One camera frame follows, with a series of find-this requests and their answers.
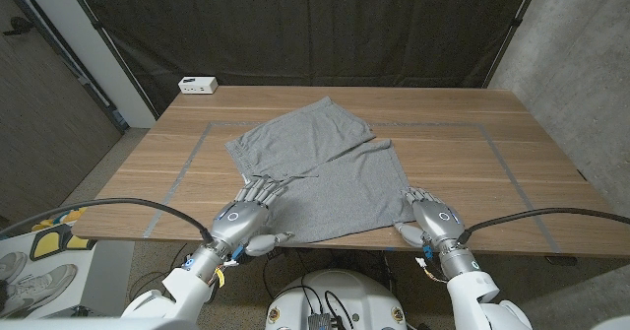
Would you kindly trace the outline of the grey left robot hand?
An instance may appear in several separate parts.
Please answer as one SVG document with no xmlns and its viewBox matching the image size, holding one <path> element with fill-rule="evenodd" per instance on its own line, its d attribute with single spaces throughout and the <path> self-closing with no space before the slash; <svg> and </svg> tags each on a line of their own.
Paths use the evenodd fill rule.
<svg viewBox="0 0 630 330">
<path fill-rule="evenodd" d="M 222 260 L 240 254 L 257 257 L 294 237 L 292 231 L 266 226 L 274 202 L 286 191 L 283 182 L 268 175 L 252 178 L 216 215 L 210 229 L 212 250 Z"/>
</svg>

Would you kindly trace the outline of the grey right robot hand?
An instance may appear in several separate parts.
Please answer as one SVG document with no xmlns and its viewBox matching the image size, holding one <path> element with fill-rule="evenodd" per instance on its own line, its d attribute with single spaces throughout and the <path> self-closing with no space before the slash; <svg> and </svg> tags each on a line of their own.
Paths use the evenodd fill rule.
<svg viewBox="0 0 630 330">
<path fill-rule="evenodd" d="M 455 249 L 467 249 L 458 241 L 464 232 L 462 218 L 440 198 L 419 187 L 408 187 L 400 193 L 412 208 L 417 226 L 397 222 L 394 228 L 403 240 L 414 247 L 430 245 L 440 252 L 449 253 Z"/>
</svg>

